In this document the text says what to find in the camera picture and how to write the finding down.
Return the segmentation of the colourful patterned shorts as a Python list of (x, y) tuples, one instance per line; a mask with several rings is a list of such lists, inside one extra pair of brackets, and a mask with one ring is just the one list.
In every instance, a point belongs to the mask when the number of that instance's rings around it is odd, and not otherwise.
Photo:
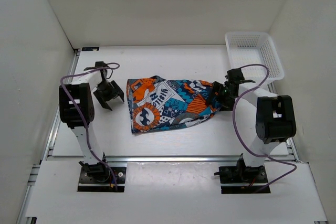
[(206, 104), (213, 84), (203, 80), (169, 80), (160, 76), (127, 80), (133, 134), (185, 129), (212, 118), (221, 105)]

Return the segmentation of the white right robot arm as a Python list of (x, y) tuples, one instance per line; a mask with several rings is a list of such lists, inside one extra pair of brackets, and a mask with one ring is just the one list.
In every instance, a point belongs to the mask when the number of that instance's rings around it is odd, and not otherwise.
[[(244, 77), (242, 68), (227, 72), (224, 83), (214, 82), (208, 105), (220, 104), (221, 111), (231, 111), (234, 131), (244, 147), (236, 168), (228, 171), (228, 176), (236, 176), (240, 181), (247, 182), (260, 173), (265, 159), (280, 143), (294, 137), (297, 131), (292, 98), (288, 95), (277, 95), (266, 91), (260, 83)], [(246, 100), (256, 108), (256, 137), (250, 145), (243, 141), (236, 123), (236, 109), (240, 100)]]

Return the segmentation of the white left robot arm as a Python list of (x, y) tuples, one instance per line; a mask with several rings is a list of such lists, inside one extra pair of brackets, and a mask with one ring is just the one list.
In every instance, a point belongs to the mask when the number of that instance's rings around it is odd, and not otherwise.
[(100, 106), (112, 110), (109, 101), (120, 98), (124, 93), (115, 81), (109, 81), (113, 73), (120, 68), (116, 62), (97, 61), (93, 67), (87, 67), (82, 73), (63, 76), (59, 86), (59, 115), (76, 136), (84, 160), (81, 167), (88, 176), (100, 183), (109, 180), (117, 185), (115, 172), (108, 165), (106, 155), (100, 148), (93, 128), (95, 116), (92, 97), (96, 97)]

